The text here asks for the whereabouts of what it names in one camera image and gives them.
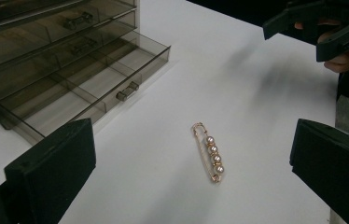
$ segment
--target gold safety pin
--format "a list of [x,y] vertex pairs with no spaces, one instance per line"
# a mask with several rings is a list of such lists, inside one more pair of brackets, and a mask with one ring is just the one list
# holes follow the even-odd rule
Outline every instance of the gold safety pin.
[[[207,153],[210,156],[211,166],[209,166],[208,162],[206,161],[206,156],[205,156],[205,153],[203,152],[202,144],[197,132],[198,128],[202,128],[205,134],[204,142],[205,142]],[[224,167],[221,162],[221,157],[218,154],[218,148],[215,143],[215,138],[213,138],[208,134],[206,128],[200,122],[192,126],[192,131],[194,132],[195,138],[197,140],[198,148],[201,151],[203,165],[207,173],[209,173],[210,178],[213,180],[213,182],[215,183],[220,182],[221,176],[224,173]]]

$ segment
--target pearl bead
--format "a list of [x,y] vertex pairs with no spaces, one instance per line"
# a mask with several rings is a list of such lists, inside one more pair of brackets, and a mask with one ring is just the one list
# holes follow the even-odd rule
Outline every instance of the pearl bead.
[[207,150],[210,154],[218,152],[218,148],[216,146],[209,146]]
[[221,162],[221,157],[218,154],[215,154],[212,156],[212,163],[220,163]]
[[215,143],[215,139],[212,136],[207,136],[206,137],[206,142],[208,145],[214,144]]
[[224,166],[222,165],[215,165],[215,173],[220,175],[222,173],[224,173]]
[[216,182],[216,183],[218,183],[218,182],[221,181],[220,175],[214,175],[214,176],[212,176],[212,179],[213,179],[213,181]]

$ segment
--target storage box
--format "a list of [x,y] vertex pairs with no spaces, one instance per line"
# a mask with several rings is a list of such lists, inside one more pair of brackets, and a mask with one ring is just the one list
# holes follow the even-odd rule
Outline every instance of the storage box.
[[128,99],[170,50],[134,31],[136,15],[134,1],[93,0],[0,31],[3,127],[35,144]]

